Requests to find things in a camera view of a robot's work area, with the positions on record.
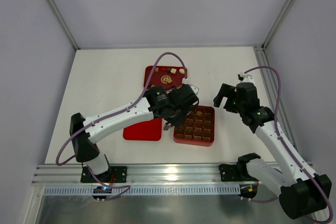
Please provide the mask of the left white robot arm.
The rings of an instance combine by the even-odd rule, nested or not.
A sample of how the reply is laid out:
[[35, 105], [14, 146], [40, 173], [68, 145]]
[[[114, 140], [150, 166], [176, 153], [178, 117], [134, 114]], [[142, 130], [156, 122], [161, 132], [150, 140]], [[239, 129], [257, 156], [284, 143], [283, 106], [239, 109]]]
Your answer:
[[108, 173], [110, 165], [98, 149], [98, 142], [116, 131], [157, 118], [166, 121], [165, 131], [180, 127], [198, 106], [198, 92], [199, 89], [191, 84], [183, 84], [170, 92], [156, 86], [146, 90], [137, 100], [104, 114], [86, 118], [81, 113], [74, 114], [69, 133], [76, 161], [85, 163], [94, 175]]

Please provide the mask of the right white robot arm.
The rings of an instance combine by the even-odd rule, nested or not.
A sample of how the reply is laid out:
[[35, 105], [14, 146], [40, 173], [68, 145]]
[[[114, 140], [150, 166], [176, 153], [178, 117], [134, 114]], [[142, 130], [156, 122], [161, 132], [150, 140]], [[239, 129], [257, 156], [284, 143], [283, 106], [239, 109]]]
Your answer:
[[281, 132], [273, 111], [260, 105], [254, 84], [242, 82], [230, 86], [223, 83], [213, 100], [214, 106], [219, 107], [223, 98], [227, 99], [224, 109], [239, 114], [242, 122], [268, 148], [280, 168], [276, 171], [258, 154], [250, 153], [238, 158], [238, 175], [243, 180], [254, 178], [267, 186], [291, 219], [330, 208], [331, 180], [327, 175], [318, 175], [299, 155]]

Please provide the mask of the metal tweezers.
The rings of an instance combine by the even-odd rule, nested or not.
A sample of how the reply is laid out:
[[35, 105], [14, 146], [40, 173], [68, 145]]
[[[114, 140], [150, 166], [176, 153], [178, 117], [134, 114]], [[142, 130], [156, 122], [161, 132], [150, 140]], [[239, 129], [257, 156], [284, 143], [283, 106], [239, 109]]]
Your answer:
[[168, 123], [165, 123], [164, 125], [163, 125], [163, 130], [164, 131], [167, 131], [167, 130], [169, 130], [170, 129], [170, 125], [168, 124]]

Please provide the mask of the red box lid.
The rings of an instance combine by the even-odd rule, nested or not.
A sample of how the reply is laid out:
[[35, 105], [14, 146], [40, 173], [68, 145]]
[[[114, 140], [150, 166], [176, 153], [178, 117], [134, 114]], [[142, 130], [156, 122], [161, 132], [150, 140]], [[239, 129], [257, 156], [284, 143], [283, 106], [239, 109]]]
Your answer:
[[153, 119], [123, 129], [123, 138], [128, 141], [159, 141], [162, 136], [162, 119]]

